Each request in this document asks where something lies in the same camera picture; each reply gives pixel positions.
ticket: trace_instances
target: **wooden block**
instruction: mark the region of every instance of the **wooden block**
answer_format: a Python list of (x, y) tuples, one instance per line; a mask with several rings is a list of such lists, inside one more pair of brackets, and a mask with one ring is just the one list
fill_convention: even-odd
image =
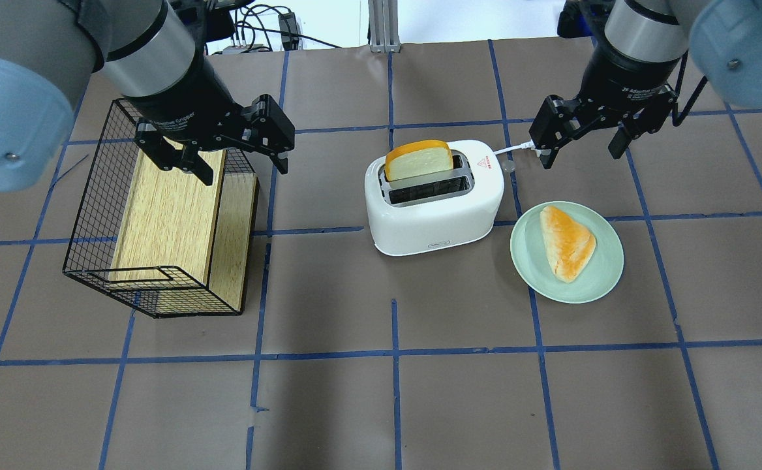
[[(210, 187), (178, 170), (161, 172), (140, 152), (112, 261), (113, 270), (131, 271), (112, 271), (109, 281), (115, 283), (112, 288), (124, 290), (180, 287), (181, 283), (167, 282), (166, 274), (154, 269), (176, 266), (232, 309), (241, 310), (256, 174), (222, 177), (225, 151), (199, 155), (213, 168)], [(147, 295), (158, 313), (226, 309), (211, 304), (205, 292), (197, 290), (158, 290)]]
[(236, 310), (241, 310), (243, 303), (255, 200), (255, 173), (225, 175), (208, 287)]
[[(206, 282), (218, 195), (222, 190), (224, 154), (224, 151), (199, 152), (214, 171), (215, 181), (208, 186), (178, 170), (163, 172), (140, 152), (117, 236), (113, 270), (172, 265)], [(145, 279), (166, 278), (160, 272), (145, 270), (109, 274), (109, 280), (115, 282)]]

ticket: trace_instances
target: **black wire basket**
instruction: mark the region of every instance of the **black wire basket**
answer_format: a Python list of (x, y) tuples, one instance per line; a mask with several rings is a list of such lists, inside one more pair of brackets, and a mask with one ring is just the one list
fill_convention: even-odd
[[(112, 101), (62, 272), (153, 318), (240, 315), (241, 302), (238, 308), (231, 306), (205, 283), (177, 266), (112, 268), (139, 158), (140, 149), (132, 141), (139, 118), (140, 114), (128, 101)], [(248, 173), (255, 178), (243, 152), (228, 149), (220, 178), (238, 173)], [(250, 238), (250, 232), (244, 236)], [(116, 280), (123, 277), (130, 280)]]

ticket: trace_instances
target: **bread slice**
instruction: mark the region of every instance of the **bread slice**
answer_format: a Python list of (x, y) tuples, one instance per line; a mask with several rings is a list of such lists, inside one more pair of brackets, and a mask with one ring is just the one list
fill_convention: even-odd
[(596, 237), (556, 206), (546, 206), (540, 211), (540, 230), (552, 274), (560, 281), (571, 283), (596, 250)]
[(453, 170), (453, 155), (447, 142), (420, 140), (393, 149), (384, 161), (387, 181)]

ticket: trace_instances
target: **light green plate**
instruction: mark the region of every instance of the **light green plate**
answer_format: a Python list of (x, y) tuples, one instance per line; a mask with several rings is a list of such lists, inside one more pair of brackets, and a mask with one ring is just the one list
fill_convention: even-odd
[[(596, 236), (596, 250), (577, 279), (565, 283), (557, 279), (546, 261), (540, 211), (554, 205)], [(526, 211), (511, 232), (511, 259), (523, 280), (544, 297), (566, 304), (592, 302), (613, 290), (622, 277), (625, 253), (622, 241), (604, 217), (586, 206), (565, 200), (544, 202)]]

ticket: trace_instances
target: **toaster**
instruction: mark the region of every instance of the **toaster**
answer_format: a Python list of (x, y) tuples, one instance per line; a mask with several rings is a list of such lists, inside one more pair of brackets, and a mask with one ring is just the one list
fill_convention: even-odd
[(388, 181), (386, 157), (364, 176), (369, 230), (389, 256), (447, 249), (485, 237), (503, 197), (503, 173), (491, 147), (479, 140), (448, 142), (453, 169)]

